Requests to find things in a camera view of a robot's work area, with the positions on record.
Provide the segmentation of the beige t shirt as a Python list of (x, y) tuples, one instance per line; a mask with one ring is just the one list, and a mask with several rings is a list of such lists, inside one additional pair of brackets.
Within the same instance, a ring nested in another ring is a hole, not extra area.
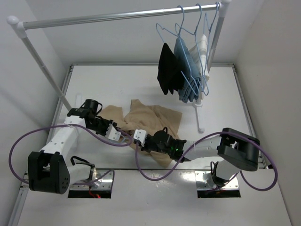
[(133, 135), (136, 129), (143, 129), (148, 134), (154, 135), (157, 131), (167, 128), (167, 133), (178, 139), (182, 113), (159, 105), (144, 105), (138, 99), (132, 99), (130, 111), (123, 114), (122, 107), (109, 105), (99, 114), (100, 117), (112, 120), (117, 127), (129, 135)]

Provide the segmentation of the light blue wire hanger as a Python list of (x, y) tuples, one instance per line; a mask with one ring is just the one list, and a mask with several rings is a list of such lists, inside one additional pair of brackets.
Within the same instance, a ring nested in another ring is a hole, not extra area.
[(133, 138), (131, 136), (121, 135), (121, 140), (112, 141), (111, 145), (116, 147), (130, 146), (133, 143)]

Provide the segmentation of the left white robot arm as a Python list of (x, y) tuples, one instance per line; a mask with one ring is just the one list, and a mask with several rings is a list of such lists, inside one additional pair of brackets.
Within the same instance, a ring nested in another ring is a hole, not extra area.
[(113, 120), (99, 116), (102, 104), (87, 99), (79, 108), (72, 108), (65, 118), (62, 128), (38, 152), (28, 157), (28, 181), (32, 191), (64, 194), (70, 185), (90, 182), (96, 177), (95, 165), (68, 153), (75, 147), (82, 130), (104, 137), (106, 142), (117, 142), (121, 132)]

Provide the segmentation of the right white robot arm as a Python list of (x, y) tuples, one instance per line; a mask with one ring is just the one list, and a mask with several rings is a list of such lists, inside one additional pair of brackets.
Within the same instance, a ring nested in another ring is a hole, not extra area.
[(191, 145), (187, 140), (173, 138), (168, 134), (167, 128), (154, 135), (137, 129), (134, 132), (134, 143), (142, 151), (166, 154), (176, 163), (221, 157), (221, 161), (210, 164), (214, 188), (225, 186), (241, 170), (254, 172), (258, 169), (259, 140), (231, 128), (224, 128), (221, 133), (214, 133), (212, 138), (204, 137)]

